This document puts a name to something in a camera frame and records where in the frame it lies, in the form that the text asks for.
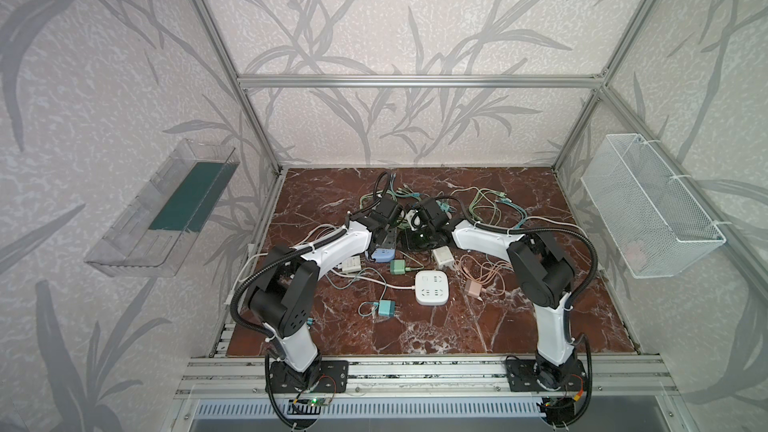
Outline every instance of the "clear plastic container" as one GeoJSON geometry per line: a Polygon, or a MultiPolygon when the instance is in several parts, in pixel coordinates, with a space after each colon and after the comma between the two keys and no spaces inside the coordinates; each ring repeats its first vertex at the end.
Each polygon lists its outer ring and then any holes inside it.
{"type": "Polygon", "coordinates": [[[239,164],[232,146],[183,139],[85,262],[111,277],[173,277],[239,164]]]}

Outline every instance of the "black mounting plate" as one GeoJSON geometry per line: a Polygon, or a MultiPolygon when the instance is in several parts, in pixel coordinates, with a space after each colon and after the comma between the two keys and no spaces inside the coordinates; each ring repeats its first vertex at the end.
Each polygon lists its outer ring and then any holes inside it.
{"type": "MultiPolygon", "coordinates": [[[[536,374],[534,373],[535,364],[536,360],[534,359],[508,357],[504,361],[504,368],[507,371],[507,382],[509,382],[511,392],[551,392],[551,390],[543,388],[536,381],[536,374]]],[[[580,375],[582,378],[586,376],[581,360],[576,360],[576,370],[573,373],[580,375]]],[[[576,393],[581,388],[581,381],[571,375],[565,382],[565,387],[571,392],[576,393]]]]}
{"type": "MultiPolygon", "coordinates": [[[[273,362],[270,364],[270,386],[275,394],[294,394],[290,382],[286,379],[285,362],[273,362]]],[[[321,360],[320,375],[327,376],[320,379],[312,392],[333,392],[333,382],[336,382],[336,393],[346,392],[347,375],[350,371],[350,362],[346,360],[321,360]]]]}

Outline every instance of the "brown marble surface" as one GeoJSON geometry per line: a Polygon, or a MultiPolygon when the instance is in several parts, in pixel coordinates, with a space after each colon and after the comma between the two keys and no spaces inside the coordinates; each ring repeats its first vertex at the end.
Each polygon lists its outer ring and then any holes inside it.
{"type": "MultiPolygon", "coordinates": [[[[380,168],[291,169],[272,218],[263,252],[275,244],[296,244],[322,223],[342,224],[347,211],[355,210],[363,194],[370,193],[380,168]]],[[[414,191],[434,196],[456,188],[487,187],[506,191],[510,199],[530,216],[545,216],[571,222],[571,213],[549,168],[397,168],[396,187],[408,184],[414,191]]],[[[456,194],[469,204],[475,191],[456,194]]],[[[514,209],[499,205],[501,224],[515,224],[514,209]]],[[[545,222],[530,221],[527,225],[545,222]]],[[[588,270],[586,247],[568,235],[557,235],[579,268],[577,283],[588,270]]],[[[458,259],[463,251],[455,250],[458,259]]],[[[430,254],[412,254],[427,268],[434,267],[430,254]]],[[[406,260],[408,266],[415,265],[406,260]]],[[[391,275],[389,264],[374,265],[394,285],[413,285],[413,275],[391,275]]],[[[410,290],[389,289],[384,295],[396,301],[396,316],[360,317],[358,306],[377,301],[383,286],[358,281],[345,290],[336,290],[323,278],[317,286],[311,317],[312,339],[325,355],[337,354],[484,354],[533,353],[537,331],[532,303],[521,293],[513,273],[504,274],[506,293],[501,297],[483,294],[483,301],[462,293],[460,274],[446,270],[450,298],[440,307],[416,302],[410,290]]],[[[347,279],[331,274],[339,286],[347,279]]],[[[250,312],[246,317],[253,319],[250,312]]],[[[586,332],[595,352],[632,352],[634,347],[619,320],[605,284],[596,278],[574,305],[571,313],[574,335],[586,332]]],[[[230,356],[260,354],[264,337],[240,327],[235,329],[227,351],[230,356]]]]}

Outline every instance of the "leaf pattern wallpaper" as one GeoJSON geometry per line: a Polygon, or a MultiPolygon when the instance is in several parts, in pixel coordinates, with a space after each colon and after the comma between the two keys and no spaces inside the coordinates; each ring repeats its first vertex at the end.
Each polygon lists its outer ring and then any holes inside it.
{"type": "MultiPolygon", "coordinates": [[[[764,258],[767,11],[768,0],[662,0],[610,84],[764,258]]],[[[632,335],[664,356],[700,430],[762,430],[766,303],[722,251],[674,278],[633,278],[583,190],[604,135],[622,132],[600,106],[560,169],[576,216],[596,241],[632,335]]]]}
{"type": "Polygon", "coordinates": [[[188,0],[2,0],[0,64],[0,430],[156,430],[213,343],[270,164],[188,0]],[[241,160],[182,269],[84,264],[182,138],[241,160]]]}
{"type": "MultiPolygon", "coordinates": [[[[240,74],[592,74],[639,2],[207,1],[240,74]]],[[[280,160],[297,166],[549,166],[587,94],[250,90],[280,160]]]]}

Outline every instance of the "robotic arm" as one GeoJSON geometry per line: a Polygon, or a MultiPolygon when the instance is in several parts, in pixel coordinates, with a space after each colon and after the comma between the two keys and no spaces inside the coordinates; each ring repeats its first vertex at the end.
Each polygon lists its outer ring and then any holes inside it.
{"type": "MultiPolygon", "coordinates": [[[[437,204],[439,198],[421,201],[407,214],[390,198],[377,198],[374,207],[349,216],[347,224],[331,238],[319,239],[299,251],[274,247],[266,263],[277,265],[262,269],[249,278],[253,280],[246,281],[245,304],[262,319],[273,348],[271,354],[284,361],[296,389],[311,388],[320,377],[321,354],[306,325],[317,282],[345,259],[372,252],[403,216],[410,225],[402,235],[401,248],[405,250],[451,245],[508,260],[523,293],[534,303],[538,328],[534,371],[538,383],[545,389],[557,390],[576,370],[567,310],[576,267],[552,232],[489,230],[489,226],[461,216],[450,218],[437,204]]],[[[241,321],[237,313],[236,322],[241,321]]]]}

